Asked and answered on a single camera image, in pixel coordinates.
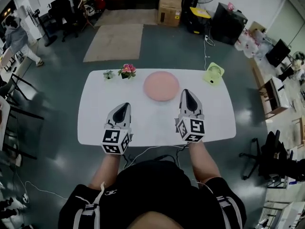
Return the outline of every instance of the black shirt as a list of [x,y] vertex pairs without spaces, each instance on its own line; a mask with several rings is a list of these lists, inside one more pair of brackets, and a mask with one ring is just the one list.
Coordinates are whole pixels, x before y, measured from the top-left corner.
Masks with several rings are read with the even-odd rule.
[[[172,218],[184,229],[222,229],[225,228],[224,217],[217,201],[220,196],[231,197],[235,201],[244,226],[244,205],[225,180],[212,178],[206,185],[209,188],[191,186],[184,172],[170,161],[138,163],[119,173],[116,182],[105,189],[99,203],[101,228],[126,229],[141,214],[156,211]],[[78,197],[93,203],[99,192],[78,185],[61,209],[59,229],[73,228],[76,212],[86,206],[86,202]],[[234,210],[231,214],[232,229],[239,228],[234,222]],[[82,217],[79,228],[90,229],[93,225],[93,219]]]

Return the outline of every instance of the black and white marker cube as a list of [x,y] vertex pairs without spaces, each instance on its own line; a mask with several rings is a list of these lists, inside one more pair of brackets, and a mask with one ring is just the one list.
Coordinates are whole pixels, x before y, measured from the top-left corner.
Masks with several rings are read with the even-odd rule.
[[183,141],[198,143],[204,137],[203,120],[182,117],[177,125]]
[[122,155],[130,141],[129,130],[104,129],[101,146],[107,154]]

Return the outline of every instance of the black speaker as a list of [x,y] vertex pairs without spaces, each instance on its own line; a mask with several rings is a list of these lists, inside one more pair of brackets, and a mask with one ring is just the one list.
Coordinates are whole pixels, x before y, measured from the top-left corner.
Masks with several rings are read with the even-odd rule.
[[266,54],[266,58],[271,65],[277,67],[289,53],[290,49],[287,47],[286,43],[280,39],[274,48]]
[[247,22],[248,19],[240,11],[229,11],[227,5],[218,3],[212,20],[212,37],[217,41],[234,45]]

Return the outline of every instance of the yellow lid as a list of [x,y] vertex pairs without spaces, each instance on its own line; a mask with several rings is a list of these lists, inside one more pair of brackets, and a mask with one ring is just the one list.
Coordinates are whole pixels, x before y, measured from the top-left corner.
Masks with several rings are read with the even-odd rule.
[[193,12],[193,14],[196,15],[196,16],[203,17],[203,18],[206,18],[206,19],[210,19],[211,18],[211,16],[207,12],[207,10],[202,10],[202,9],[193,8],[193,7],[190,7],[190,9]]

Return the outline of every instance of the small potted plant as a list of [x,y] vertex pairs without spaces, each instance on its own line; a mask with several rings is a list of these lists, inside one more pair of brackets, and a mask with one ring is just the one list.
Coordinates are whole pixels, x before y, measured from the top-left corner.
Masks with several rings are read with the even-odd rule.
[[121,75],[123,79],[135,77],[135,72],[136,68],[130,63],[124,64],[123,67],[118,71],[119,75]]
[[105,78],[106,80],[109,80],[109,79],[113,78],[112,72],[113,72],[113,71],[107,70],[105,73],[103,73],[104,78]]

